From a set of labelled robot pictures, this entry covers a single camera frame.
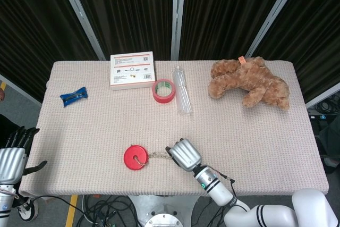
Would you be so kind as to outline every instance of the orange tag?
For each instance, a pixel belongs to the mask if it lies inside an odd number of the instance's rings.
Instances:
[[[245,59],[243,56],[239,57],[239,62],[241,63],[241,65],[245,63]]]

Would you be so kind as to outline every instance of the yellow floor line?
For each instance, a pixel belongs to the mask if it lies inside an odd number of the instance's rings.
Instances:
[[[1,85],[0,85],[0,88],[2,88],[2,90],[5,90],[5,88],[6,88],[6,83],[5,83],[5,82],[2,82]]]
[[[70,204],[77,206],[77,199],[78,199],[78,195],[72,195]],[[75,213],[75,208],[69,206],[69,212],[67,214],[67,220],[66,220],[65,227],[72,227],[73,219],[74,219],[74,213]]]

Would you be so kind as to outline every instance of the robotic arm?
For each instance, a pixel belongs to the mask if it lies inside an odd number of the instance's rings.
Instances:
[[[315,189],[302,189],[293,195],[295,211],[281,205],[259,205],[250,209],[232,195],[209,166],[202,165],[199,152],[187,139],[167,147],[173,161],[193,172],[195,179],[218,206],[227,206],[227,227],[338,227],[339,222],[326,197]]]
[[[43,161],[36,167],[25,169],[27,154],[38,131],[21,127],[11,134],[5,148],[0,149],[0,227],[7,226],[14,199],[21,199],[14,186],[23,175],[42,169],[47,163]]]

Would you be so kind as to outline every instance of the gray floor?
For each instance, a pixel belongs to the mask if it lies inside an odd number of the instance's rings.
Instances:
[[[40,107],[27,100],[8,86],[6,87],[5,92],[6,100],[5,102],[0,103],[0,113],[4,114],[18,125],[25,125],[27,128],[34,127],[38,120]],[[338,219],[340,219],[340,170],[338,169],[336,172],[327,175],[327,178],[329,182],[329,192],[326,197]],[[70,196],[64,196],[63,198],[67,201],[70,201]],[[80,196],[78,199],[78,207],[81,207],[81,198],[82,197]],[[291,196],[247,196],[240,197],[239,199],[248,204],[251,208],[255,205],[261,204],[285,205],[292,207]],[[192,223],[195,223],[197,221],[199,214],[201,213],[202,209],[208,204],[208,202],[209,198],[207,197],[201,197],[198,200],[192,215]],[[68,205],[56,199],[49,200],[48,202],[39,200],[39,215],[36,220],[29,223],[24,223],[20,220],[17,211],[12,210],[8,226],[62,227],[65,226],[68,209]],[[195,226],[206,226],[210,219],[215,215],[217,210],[218,207],[214,203],[212,203],[202,214],[199,223]],[[73,226],[75,226],[80,216],[80,213],[76,213]],[[131,219],[131,217],[130,220],[127,221],[129,221],[130,223],[128,224],[128,226],[133,226],[133,220]],[[92,225],[84,221],[82,226],[87,227]]]

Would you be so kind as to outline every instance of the red lid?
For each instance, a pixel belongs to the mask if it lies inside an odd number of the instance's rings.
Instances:
[[[141,146],[130,146],[125,151],[124,163],[130,170],[140,170],[148,161],[148,152]]]

